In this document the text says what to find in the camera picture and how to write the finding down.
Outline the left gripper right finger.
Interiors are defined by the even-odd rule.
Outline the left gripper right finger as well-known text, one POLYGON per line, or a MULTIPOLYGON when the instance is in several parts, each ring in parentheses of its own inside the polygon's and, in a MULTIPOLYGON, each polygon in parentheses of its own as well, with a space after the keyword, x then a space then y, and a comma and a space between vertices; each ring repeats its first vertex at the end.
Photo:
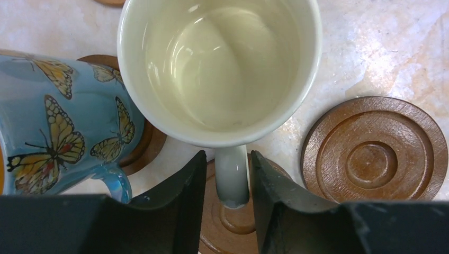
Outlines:
POLYGON ((448 202, 337 204, 304 189, 251 152, 260 253, 448 253, 448 202))

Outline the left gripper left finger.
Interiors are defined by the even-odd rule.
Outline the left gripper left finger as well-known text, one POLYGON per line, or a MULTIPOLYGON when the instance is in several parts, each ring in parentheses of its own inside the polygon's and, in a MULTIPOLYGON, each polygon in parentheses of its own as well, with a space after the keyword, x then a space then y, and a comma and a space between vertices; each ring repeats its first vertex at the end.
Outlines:
POLYGON ((105 194, 1 197, 1 253, 197 253, 207 160, 123 204, 105 194))

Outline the blue butterfly mug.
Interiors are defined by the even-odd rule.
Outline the blue butterfly mug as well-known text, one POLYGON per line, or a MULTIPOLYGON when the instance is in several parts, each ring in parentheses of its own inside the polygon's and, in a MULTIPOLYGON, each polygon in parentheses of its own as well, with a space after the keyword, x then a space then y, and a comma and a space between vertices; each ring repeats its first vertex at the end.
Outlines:
POLYGON ((128 203, 121 165, 144 129, 117 69, 1 50, 1 194, 53 195, 98 179, 128 203))

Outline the cream white mug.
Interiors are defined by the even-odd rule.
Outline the cream white mug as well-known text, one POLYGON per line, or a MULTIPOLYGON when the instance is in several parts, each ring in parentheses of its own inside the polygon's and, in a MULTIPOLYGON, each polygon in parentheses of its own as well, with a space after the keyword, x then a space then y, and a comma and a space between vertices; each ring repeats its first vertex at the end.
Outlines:
POLYGON ((140 112, 214 149, 218 197, 238 209, 249 201, 246 146, 300 107, 321 44, 316 1, 126 1, 117 53, 140 112))

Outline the light brown coaster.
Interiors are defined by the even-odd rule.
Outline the light brown coaster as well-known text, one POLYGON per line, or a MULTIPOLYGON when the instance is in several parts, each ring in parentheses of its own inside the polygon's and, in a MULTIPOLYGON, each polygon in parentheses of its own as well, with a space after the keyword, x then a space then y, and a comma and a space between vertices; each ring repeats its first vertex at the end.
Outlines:
POLYGON ((126 2, 126 0, 94 0, 94 1, 110 7, 122 7, 126 2))

